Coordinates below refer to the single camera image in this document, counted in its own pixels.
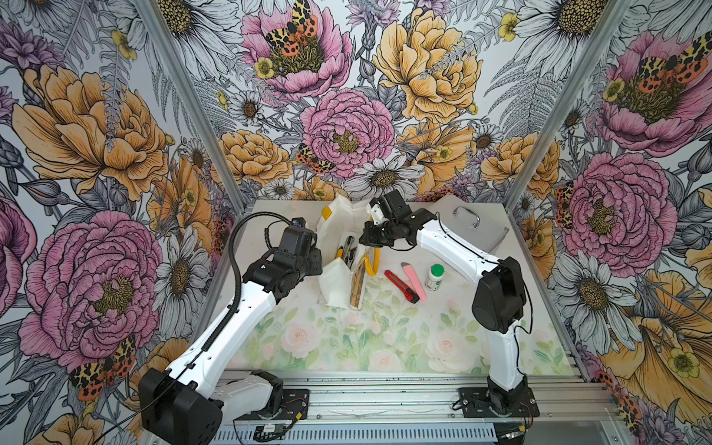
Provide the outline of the grey metal utility knife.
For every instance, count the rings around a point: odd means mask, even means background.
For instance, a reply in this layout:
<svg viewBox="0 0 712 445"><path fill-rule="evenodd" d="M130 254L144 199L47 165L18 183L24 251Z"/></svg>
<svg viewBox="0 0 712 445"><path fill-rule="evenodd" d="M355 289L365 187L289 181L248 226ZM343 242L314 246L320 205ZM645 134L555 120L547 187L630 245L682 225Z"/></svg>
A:
<svg viewBox="0 0 712 445"><path fill-rule="evenodd" d="M352 268L353 265L354 265L355 257L356 257L356 251L357 251L357 248L352 248L351 250L349 250L349 255L348 255L348 258L347 258L347 266L348 266L349 268Z"/></svg>

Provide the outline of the pink utility knife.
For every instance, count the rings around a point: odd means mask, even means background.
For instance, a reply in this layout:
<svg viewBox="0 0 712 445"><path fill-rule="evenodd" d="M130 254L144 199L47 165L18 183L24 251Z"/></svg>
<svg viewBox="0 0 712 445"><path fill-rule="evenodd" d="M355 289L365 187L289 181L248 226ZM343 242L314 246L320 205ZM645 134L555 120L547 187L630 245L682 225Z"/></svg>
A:
<svg viewBox="0 0 712 445"><path fill-rule="evenodd" d="M426 296L426 291L424 290L424 287L421 284L415 267L413 267L413 265L411 265L410 263L402 263L402 270L404 274L408 277L411 283L411 288L413 289L413 291L415 291L415 294L417 294L419 300L426 301L428 296Z"/></svg>

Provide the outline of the red utility knife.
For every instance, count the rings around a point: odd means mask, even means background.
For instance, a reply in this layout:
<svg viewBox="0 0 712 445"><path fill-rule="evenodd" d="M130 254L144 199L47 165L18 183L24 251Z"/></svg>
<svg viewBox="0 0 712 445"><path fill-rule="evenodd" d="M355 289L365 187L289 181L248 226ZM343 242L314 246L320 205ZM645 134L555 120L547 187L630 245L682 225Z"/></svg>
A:
<svg viewBox="0 0 712 445"><path fill-rule="evenodd" d="M389 280L389 282L395 285L395 287L402 293L402 295L408 302L410 302L411 304L417 304L417 302L419 302L420 297L418 296L418 294L403 280L401 280L396 274L391 272L391 270L385 270L384 274L385 277Z"/></svg>

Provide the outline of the small grey art knife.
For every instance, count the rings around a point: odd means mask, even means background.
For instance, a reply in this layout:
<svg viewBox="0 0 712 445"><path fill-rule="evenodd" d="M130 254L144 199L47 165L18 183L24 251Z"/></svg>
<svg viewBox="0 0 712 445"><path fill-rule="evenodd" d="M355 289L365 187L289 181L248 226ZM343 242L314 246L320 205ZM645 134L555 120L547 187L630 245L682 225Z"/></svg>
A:
<svg viewBox="0 0 712 445"><path fill-rule="evenodd" d="M349 255L349 250L351 250L351 249L353 248L354 242L355 242L354 236L353 236L353 235L348 235L347 238L346 238L346 240L345 240L344 246L342 247L342 250L341 250L341 256L340 256L340 257L341 257L341 259L343 259L343 261L347 261L347 258L348 258L348 255Z"/></svg>

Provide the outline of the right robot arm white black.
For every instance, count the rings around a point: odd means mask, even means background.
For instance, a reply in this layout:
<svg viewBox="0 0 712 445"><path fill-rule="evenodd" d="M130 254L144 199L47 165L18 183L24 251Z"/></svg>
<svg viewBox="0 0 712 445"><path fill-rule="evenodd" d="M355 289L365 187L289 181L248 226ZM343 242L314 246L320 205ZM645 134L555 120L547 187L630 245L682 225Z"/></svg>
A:
<svg viewBox="0 0 712 445"><path fill-rule="evenodd" d="M515 414L526 399L528 378L520 369L517 330L521 328L528 289L520 263L499 259L456 235L441 217L426 209L412 210L398 191L367 204L370 220L360 242L372 248L395 248L398 240L436 254L477 286L472 301L476 321L487 330L491 364L485 400L479 405L493 415Z"/></svg>

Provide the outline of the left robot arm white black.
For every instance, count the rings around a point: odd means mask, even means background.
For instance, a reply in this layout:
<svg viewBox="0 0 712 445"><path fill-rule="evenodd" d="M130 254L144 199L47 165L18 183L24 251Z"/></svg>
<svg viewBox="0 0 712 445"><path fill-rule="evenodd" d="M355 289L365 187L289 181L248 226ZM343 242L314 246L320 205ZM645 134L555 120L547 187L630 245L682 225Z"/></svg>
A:
<svg viewBox="0 0 712 445"><path fill-rule="evenodd" d="M252 371L227 385L219 383L250 333L282 298L307 276L320 276L317 235L288 225L278 246L269 248L246 272L235 259L235 295L218 319L165 370L150 369L138 385L144 430L169 444L208 444L223 422L244 415L279 412L283 382Z"/></svg>

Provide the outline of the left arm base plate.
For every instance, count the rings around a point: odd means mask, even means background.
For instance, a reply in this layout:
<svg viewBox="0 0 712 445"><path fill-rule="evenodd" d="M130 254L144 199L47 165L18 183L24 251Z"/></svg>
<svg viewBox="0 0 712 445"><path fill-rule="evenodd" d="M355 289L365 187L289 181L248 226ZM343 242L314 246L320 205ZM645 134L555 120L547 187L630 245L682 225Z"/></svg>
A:
<svg viewBox="0 0 712 445"><path fill-rule="evenodd" d="M301 415L300 420L308 417L311 391L309 389L283 389L281 398L273 397L261 411L247 413L239 421L289 421Z"/></svg>

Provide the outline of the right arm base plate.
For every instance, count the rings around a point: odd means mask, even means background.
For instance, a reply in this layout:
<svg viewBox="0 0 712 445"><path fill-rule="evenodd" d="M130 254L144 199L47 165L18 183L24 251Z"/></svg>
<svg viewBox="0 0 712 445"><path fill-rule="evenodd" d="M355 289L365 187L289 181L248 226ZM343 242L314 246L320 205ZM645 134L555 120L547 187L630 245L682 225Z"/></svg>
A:
<svg viewBox="0 0 712 445"><path fill-rule="evenodd" d="M452 405L454 411L460 411L468 419L514 419L536 418L541 415L539 406L530 388L524 389L506 412L498 412L495 402L486 388L465 387L458 389L457 402Z"/></svg>

